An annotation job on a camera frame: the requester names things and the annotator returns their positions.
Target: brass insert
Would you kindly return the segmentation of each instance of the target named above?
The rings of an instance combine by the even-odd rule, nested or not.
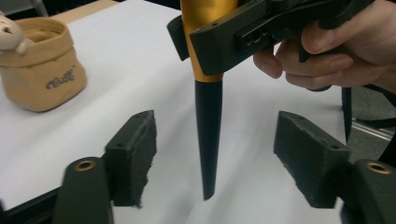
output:
[[[369,168],[370,170],[377,172],[381,175],[390,175],[390,173],[391,173],[390,169],[388,169],[387,167],[385,167],[379,163],[375,163],[375,162],[367,163],[367,168]]]
[[[96,165],[95,161],[81,161],[75,166],[76,171],[87,171],[91,170]]]

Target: floor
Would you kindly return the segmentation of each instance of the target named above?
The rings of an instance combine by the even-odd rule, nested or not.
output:
[[[355,119],[396,118],[396,108],[380,92],[366,88],[352,88],[352,118],[352,129],[347,143],[352,149],[350,160],[377,160],[395,130],[372,129]]]

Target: hand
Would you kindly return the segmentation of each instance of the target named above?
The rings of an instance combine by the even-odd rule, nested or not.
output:
[[[376,0],[334,30],[314,22],[304,28],[301,41],[314,54],[305,63],[298,62],[293,39],[282,41],[276,55],[272,49],[257,52],[254,63],[273,78],[285,71],[289,83],[308,89],[375,84],[396,93],[396,4]]]

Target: tan fabric basket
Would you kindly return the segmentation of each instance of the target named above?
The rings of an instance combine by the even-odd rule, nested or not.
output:
[[[0,55],[0,75],[7,98],[33,111],[50,110],[78,94],[87,84],[66,24],[49,18],[16,21],[35,43],[20,55]]]

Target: white tabletop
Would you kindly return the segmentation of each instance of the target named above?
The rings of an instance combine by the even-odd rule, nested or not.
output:
[[[217,191],[204,202],[191,64],[179,60],[166,31],[179,14],[129,0],[70,23],[89,83],[49,112],[21,109],[1,91],[0,198],[6,209],[59,187],[70,162],[101,157],[129,117],[153,109],[158,153],[143,208],[114,208],[115,223],[340,223],[339,209],[309,207],[273,144],[279,110],[344,141],[341,90],[293,87],[269,78],[251,59],[224,78]]]

